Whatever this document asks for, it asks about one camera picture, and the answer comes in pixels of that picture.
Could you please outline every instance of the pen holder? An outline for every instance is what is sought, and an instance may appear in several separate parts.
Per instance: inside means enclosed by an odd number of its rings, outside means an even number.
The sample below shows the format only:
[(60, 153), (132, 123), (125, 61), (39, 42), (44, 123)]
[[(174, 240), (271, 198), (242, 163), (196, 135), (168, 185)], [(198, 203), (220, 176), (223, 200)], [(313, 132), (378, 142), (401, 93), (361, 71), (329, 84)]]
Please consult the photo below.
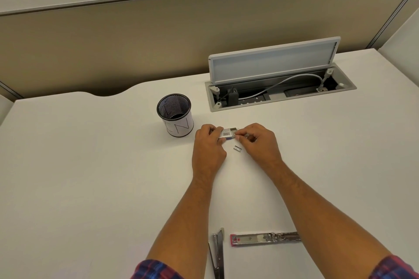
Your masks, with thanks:
[(191, 101), (182, 94), (170, 94), (157, 104), (157, 114), (166, 125), (167, 132), (174, 137), (183, 137), (194, 128)]

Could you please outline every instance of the desk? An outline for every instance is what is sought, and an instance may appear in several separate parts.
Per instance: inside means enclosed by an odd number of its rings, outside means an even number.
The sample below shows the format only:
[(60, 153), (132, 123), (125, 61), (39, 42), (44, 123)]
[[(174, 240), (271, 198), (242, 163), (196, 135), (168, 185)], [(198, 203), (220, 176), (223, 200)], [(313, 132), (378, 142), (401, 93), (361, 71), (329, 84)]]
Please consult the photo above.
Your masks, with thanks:
[[(112, 97), (17, 101), (0, 127), (0, 278), (128, 279), (191, 181), (204, 123), (273, 130), (290, 168), (419, 269), (419, 88), (373, 49), (335, 62), (356, 90), (214, 113), (208, 74)], [(155, 110), (170, 93), (192, 102), (184, 138), (168, 135)], [(273, 184), (234, 144), (224, 144), (209, 233), (295, 231)], [(226, 238), (224, 258), (227, 279), (322, 278), (302, 244), (233, 248)]]

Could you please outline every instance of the cubicle partition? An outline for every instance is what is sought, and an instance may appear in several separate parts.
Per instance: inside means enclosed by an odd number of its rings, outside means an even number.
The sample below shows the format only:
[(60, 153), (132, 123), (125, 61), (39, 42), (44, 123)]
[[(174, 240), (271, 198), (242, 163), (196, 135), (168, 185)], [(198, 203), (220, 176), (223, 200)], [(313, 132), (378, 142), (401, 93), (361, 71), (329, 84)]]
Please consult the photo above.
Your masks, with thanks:
[[(10, 14), (0, 17), (0, 81), (25, 98), (111, 95), (205, 73), (214, 53), (335, 36), (338, 52), (365, 49), (419, 6), (399, 11), (405, 1), (129, 0)], [(391, 35), (381, 32), (374, 46)]]

